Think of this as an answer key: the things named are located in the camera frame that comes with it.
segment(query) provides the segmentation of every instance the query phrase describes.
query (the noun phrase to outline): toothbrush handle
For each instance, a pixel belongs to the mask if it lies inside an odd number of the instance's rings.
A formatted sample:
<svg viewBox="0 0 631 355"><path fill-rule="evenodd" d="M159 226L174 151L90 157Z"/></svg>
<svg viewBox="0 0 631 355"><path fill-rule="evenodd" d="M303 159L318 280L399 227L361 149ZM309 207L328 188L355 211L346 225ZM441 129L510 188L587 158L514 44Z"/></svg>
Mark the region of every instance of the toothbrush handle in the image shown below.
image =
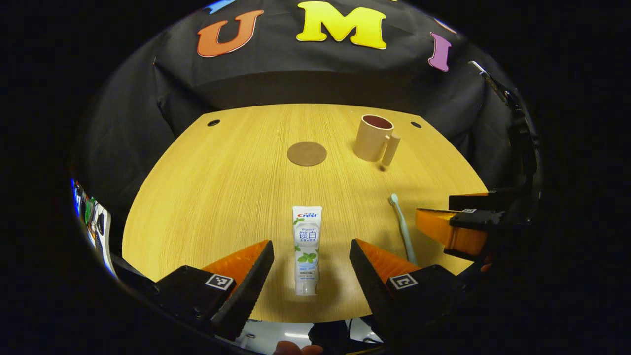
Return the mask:
<svg viewBox="0 0 631 355"><path fill-rule="evenodd" d="M401 209L399 209L399 213L399 215L401 216L401 219L399 220L399 226L401 228L401 234L403 235L403 243L405 244L405 252L408 255L408 261L414 265L418 265L418 262L416 261L416 255L414 255L414 249L412 248L412 241L410 240L408 225L405 222L405 218L403 218Z"/></svg>

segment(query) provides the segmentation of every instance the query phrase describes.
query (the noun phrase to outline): hand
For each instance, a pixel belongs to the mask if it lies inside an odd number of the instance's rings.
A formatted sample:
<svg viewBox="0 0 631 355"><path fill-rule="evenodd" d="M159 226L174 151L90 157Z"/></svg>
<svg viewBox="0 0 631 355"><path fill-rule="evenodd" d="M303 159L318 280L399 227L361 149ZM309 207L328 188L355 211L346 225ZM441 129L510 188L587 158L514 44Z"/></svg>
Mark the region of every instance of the hand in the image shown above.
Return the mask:
<svg viewBox="0 0 631 355"><path fill-rule="evenodd" d="M484 265L480 268L480 272L485 273L485 272L488 271L488 269L491 268L491 265L493 265L493 257L494 256L495 255L493 255L491 253L484 259Z"/></svg>
<svg viewBox="0 0 631 355"><path fill-rule="evenodd" d="M320 355L323 351L320 345L307 345L300 350L298 345L283 340L278 342L272 355Z"/></svg>

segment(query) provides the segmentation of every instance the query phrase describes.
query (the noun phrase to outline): orange letter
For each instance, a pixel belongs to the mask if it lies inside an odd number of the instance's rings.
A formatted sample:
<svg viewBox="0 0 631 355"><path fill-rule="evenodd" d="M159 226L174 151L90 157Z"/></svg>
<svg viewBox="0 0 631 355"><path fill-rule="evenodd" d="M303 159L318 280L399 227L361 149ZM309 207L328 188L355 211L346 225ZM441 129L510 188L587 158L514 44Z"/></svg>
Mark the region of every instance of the orange letter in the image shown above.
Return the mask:
<svg viewBox="0 0 631 355"><path fill-rule="evenodd" d="M229 42L219 43L219 30L227 21L219 21L202 28L198 32L198 54L202 57L216 57L243 47L252 38L256 18L262 13L263 10L255 10L235 17L239 21L239 32Z"/></svg>

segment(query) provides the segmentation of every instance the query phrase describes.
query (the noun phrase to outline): brown round coaster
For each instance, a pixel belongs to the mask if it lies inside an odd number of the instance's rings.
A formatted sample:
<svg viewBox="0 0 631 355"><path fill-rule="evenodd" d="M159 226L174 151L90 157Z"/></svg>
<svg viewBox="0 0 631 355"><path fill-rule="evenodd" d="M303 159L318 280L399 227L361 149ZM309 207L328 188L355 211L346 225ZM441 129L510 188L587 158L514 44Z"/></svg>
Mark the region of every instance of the brown round coaster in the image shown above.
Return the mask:
<svg viewBox="0 0 631 355"><path fill-rule="evenodd" d="M289 147L287 157L294 164L317 165L326 159L326 149L314 141L301 141Z"/></svg>

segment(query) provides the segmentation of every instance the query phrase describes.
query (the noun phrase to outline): beige cup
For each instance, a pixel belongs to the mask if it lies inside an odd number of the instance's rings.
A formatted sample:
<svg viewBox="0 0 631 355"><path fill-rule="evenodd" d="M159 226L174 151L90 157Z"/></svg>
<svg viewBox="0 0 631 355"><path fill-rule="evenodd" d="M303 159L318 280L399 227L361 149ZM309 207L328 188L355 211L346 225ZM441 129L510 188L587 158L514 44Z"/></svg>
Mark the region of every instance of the beige cup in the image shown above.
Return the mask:
<svg viewBox="0 0 631 355"><path fill-rule="evenodd" d="M353 146L355 155L369 162L376 162L383 156L381 163L390 165L401 140L401 137L392 133L393 130L394 125L387 119L371 114L363 115Z"/></svg>

